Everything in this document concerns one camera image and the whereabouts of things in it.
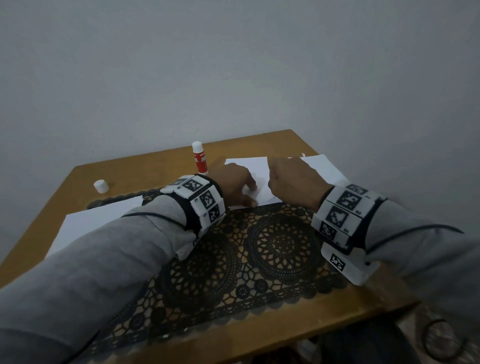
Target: person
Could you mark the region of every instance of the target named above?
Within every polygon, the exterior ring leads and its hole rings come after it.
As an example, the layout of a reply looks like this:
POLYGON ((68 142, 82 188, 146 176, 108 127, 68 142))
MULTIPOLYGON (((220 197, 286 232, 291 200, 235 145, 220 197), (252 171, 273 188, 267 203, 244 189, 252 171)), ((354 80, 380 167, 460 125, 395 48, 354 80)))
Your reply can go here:
MULTIPOLYGON (((274 158, 268 164, 272 193, 286 203, 316 211, 332 188, 299 158, 274 158)), ((246 168, 227 164, 209 177, 226 206, 256 206, 242 194, 244 185, 256 188, 246 168)), ((195 239, 181 227, 187 224, 185 212, 169 195, 132 212, 160 214, 171 221, 144 215, 112 221, 0 290, 2 362, 67 361, 179 248, 195 239)), ((419 226, 436 225, 392 201, 383 202, 366 230, 366 259, 391 265, 420 299, 441 310, 458 332, 477 340, 479 239, 443 227, 412 229, 419 226), (388 237, 393 238, 371 251, 388 237)))

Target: fist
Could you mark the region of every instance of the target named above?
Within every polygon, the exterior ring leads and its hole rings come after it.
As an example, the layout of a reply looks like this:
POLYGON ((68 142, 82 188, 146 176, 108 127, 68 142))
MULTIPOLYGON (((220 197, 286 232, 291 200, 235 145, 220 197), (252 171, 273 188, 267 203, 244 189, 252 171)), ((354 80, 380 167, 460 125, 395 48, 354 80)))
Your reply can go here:
POLYGON ((255 180, 245 167, 229 163, 209 171, 208 176, 220 186, 225 206, 256 207, 258 205, 253 198, 242 192, 245 185, 251 191, 257 189, 255 180))
POLYGON ((268 186, 280 200, 319 209, 320 200, 332 187, 300 158, 269 158, 270 182, 268 186))

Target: black lace placemat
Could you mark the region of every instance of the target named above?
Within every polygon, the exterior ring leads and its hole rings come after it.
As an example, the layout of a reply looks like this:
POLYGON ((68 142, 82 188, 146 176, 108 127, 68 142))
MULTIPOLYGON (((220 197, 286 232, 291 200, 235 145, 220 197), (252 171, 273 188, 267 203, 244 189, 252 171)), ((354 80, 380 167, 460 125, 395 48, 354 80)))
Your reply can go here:
MULTIPOLYGON (((138 195, 145 205, 159 191, 98 200, 88 208, 138 195)), ((311 219, 309 210, 282 203, 228 212, 186 260, 173 259, 146 282, 81 357, 121 353, 132 344, 168 340, 345 288, 347 280, 322 257, 311 219)))

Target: sleeve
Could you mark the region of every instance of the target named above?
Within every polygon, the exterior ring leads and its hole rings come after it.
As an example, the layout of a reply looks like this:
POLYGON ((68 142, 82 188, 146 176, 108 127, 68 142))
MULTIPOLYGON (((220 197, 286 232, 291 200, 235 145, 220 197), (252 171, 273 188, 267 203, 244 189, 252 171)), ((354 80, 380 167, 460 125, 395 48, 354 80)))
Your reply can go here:
POLYGON ((458 333, 478 342, 480 238, 442 225, 400 234, 427 225, 435 226, 385 201, 367 230, 367 259, 393 266, 412 291, 438 309, 458 333))
MULTIPOLYGON (((182 225, 178 203, 162 195, 131 212, 155 212, 182 225)), ((82 236, 0 290, 0 358, 60 363, 78 352, 195 239, 172 222, 124 217, 82 236)))

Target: white cylindrical cap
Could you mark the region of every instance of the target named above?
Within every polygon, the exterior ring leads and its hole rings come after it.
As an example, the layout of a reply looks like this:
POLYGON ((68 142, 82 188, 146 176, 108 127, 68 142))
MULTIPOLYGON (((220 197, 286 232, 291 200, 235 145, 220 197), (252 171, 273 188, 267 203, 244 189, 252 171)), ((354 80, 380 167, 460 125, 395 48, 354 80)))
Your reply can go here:
POLYGON ((98 180, 96 181, 93 186, 96 188, 99 194, 104 194, 107 192, 110 188, 108 184, 104 180, 98 180))
POLYGON ((192 148, 194 153, 201 153, 204 151, 204 146, 202 142, 196 141, 192 143, 192 148))

